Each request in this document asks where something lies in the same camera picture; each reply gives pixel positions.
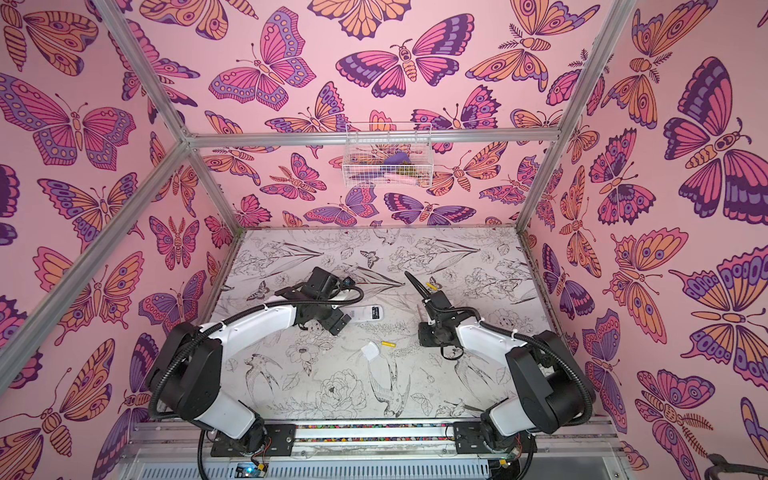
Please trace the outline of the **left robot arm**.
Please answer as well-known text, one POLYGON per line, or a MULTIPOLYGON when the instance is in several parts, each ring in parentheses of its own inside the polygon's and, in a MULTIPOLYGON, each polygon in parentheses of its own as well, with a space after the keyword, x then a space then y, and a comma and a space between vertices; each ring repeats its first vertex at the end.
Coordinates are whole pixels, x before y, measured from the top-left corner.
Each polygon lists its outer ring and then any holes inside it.
POLYGON ((361 302, 363 290, 350 278, 320 267, 308 279, 277 290, 270 298, 206 324, 173 327, 145 377, 153 421, 183 420, 202 433, 217 433, 238 454, 264 449, 267 430, 250 400, 222 383, 264 340, 315 323, 338 335, 349 323, 346 308, 361 302))

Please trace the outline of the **white remote with display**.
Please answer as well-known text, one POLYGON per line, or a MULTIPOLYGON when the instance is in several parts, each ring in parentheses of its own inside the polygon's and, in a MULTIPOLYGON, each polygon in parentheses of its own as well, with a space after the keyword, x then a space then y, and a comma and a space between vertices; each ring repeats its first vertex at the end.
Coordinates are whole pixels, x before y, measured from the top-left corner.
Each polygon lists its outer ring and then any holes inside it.
POLYGON ((345 310, 351 322, 365 323, 380 321, 384 318, 384 310, 380 305, 351 307, 345 310))

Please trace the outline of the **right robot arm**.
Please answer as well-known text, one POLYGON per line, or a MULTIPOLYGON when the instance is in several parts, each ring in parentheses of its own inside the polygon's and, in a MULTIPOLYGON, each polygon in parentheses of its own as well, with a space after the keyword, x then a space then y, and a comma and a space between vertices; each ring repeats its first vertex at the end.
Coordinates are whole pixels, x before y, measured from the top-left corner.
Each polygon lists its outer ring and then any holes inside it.
POLYGON ((455 347, 507 368, 515 396, 484 410, 480 432, 492 450, 514 446, 521 433, 552 434, 578 426, 594 414, 593 384, 560 336, 537 335, 497 327, 469 306, 454 306, 444 292, 420 291, 430 320, 419 324, 424 347, 455 347))

